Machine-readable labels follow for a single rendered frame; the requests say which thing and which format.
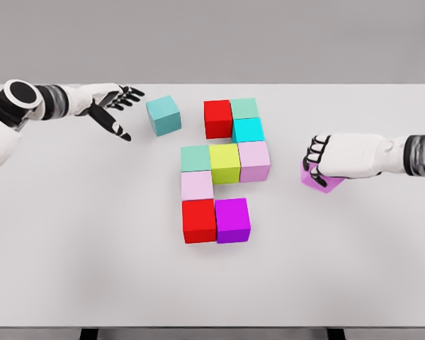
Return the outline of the mint green cube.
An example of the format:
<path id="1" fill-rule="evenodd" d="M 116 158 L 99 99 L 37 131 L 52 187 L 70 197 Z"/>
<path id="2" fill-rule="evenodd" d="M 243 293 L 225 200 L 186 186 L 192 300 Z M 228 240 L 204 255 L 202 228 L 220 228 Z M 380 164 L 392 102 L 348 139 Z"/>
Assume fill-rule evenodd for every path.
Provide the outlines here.
<path id="1" fill-rule="evenodd" d="M 255 98 L 230 99 L 232 117 L 236 119 L 258 118 L 259 110 Z"/>
<path id="2" fill-rule="evenodd" d="M 181 171 L 210 171 L 210 149 L 207 145 L 181 148 Z"/>

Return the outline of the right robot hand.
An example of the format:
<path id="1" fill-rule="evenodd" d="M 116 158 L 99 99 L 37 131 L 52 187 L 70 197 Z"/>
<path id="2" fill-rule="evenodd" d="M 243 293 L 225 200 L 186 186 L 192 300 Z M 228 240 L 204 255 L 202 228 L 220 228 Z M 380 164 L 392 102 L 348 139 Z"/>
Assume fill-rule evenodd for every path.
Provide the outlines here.
<path id="1" fill-rule="evenodd" d="M 322 188 L 328 178 L 366 179 L 387 170 L 394 142 L 372 134 L 315 135 L 301 167 Z"/>

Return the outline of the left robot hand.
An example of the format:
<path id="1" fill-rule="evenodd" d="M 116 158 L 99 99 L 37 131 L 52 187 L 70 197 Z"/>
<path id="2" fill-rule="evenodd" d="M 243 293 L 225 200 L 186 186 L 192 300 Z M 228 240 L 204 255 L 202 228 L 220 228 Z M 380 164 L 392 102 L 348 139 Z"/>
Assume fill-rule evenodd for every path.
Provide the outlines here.
<path id="1" fill-rule="evenodd" d="M 108 109 L 123 111 L 126 107 L 139 103 L 145 93 L 135 87 L 116 83 L 90 84 L 83 86 L 83 89 L 86 89 L 92 97 L 86 113 L 109 133 L 130 142 L 130 134 L 108 112 Z"/>

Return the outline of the yellow-green cube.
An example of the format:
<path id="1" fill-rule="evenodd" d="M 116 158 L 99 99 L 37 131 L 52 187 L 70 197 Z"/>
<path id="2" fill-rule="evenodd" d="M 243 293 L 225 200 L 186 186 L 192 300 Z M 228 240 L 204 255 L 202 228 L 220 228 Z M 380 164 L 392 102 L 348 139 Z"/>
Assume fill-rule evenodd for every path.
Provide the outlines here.
<path id="1" fill-rule="evenodd" d="M 212 183 L 239 183 L 241 162 L 238 145 L 212 144 L 209 146 Z"/>

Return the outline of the red cube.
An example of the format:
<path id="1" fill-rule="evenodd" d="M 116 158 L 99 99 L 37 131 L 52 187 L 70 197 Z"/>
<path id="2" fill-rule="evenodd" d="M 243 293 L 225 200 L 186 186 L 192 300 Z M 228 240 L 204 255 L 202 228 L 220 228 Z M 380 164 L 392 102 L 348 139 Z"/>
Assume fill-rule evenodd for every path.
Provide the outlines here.
<path id="1" fill-rule="evenodd" d="M 204 101 L 203 117 L 207 139 L 231 138 L 233 117 L 229 100 Z"/>
<path id="2" fill-rule="evenodd" d="M 217 225 L 213 199 L 182 202 L 182 230 L 187 244 L 215 242 Z"/>

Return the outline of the pale pink cube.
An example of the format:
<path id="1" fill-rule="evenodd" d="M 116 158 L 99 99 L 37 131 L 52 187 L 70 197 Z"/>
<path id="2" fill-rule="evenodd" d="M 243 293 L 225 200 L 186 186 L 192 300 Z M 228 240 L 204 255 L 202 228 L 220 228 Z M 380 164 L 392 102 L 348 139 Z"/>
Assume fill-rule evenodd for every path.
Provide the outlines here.
<path id="1" fill-rule="evenodd" d="M 271 168 L 266 142 L 240 142 L 238 151 L 241 164 L 239 182 L 266 181 Z"/>
<path id="2" fill-rule="evenodd" d="M 181 199 L 213 199 L 211 171 L 189 171 L 181 173 Z"/>

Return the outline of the orchid pink cube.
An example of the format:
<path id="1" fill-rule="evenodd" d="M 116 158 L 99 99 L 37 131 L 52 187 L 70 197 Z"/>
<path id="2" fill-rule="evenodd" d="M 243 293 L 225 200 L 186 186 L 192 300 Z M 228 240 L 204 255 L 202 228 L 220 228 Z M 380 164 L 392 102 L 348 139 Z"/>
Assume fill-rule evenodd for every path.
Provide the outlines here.
<path id="1" fill-rule="evenodd" d="M 300 181 L 307 187 L 322 193 L 330 193 L 345 180 L 345 178 L 342 177 L 328 177 L 322 174 L 312 176 L 311 169 L 314 167 L 315 164 L 311 163 L 305 165 L 304 162 L 302 162 L 300 165 Z"/>

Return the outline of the vivid purple cube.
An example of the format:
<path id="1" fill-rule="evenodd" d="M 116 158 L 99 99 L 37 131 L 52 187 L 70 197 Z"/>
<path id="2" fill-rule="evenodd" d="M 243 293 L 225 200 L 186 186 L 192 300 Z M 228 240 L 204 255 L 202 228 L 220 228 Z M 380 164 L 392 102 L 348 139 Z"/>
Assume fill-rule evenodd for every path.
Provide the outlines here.
<path id="1" fill-rule="evenodd" d="M 215 217 L 218 244 L 249 240 L 251 222 L 246 198 L 216 200 Z"/>

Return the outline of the bright cyan cube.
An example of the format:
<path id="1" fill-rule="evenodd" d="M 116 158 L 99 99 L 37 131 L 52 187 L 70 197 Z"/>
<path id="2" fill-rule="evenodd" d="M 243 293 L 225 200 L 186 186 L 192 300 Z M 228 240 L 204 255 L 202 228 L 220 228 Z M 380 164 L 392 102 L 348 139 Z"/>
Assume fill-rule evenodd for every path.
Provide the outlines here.
<path id="1" fill-rule="evenodd" d="M 233 120 L 232 141 L 234 143 L 258 142 L 264 140 L 264 131 L 260 118 L 244 118 Z"/>

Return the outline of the teal blue cube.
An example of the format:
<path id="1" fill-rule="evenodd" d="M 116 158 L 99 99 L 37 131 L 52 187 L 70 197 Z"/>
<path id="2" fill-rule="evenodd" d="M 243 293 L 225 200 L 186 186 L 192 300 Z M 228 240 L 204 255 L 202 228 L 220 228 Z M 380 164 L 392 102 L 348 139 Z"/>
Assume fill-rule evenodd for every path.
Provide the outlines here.
<path id="1" fill-rule="evenodd" d="M 146 108 L 156 136 L 166 135 L 182 128 L 180 110 L 171 96 L 148 101 Z"/>

